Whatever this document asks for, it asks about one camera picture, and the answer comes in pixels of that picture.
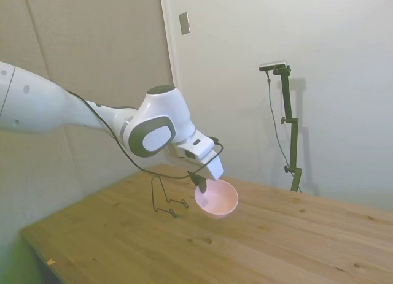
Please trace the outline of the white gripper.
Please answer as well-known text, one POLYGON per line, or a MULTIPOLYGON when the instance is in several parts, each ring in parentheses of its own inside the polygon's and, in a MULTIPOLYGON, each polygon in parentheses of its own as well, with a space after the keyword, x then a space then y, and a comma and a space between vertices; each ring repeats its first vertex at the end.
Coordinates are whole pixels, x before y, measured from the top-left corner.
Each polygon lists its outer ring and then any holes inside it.
POLYGON ((210 159, 216 155, 212 150, 202 161, 186 157, 184 153, 177 154, 175 147, 169 145, 167 147, 167 160, 182 170, 188 171, 188 175, 195 186, 198 186, 202 193, 206 192, 207 180, 217 180, 224 173, 224 169, 220 162, 220 158, 215 157, 207 166, 204 166, 210 159))

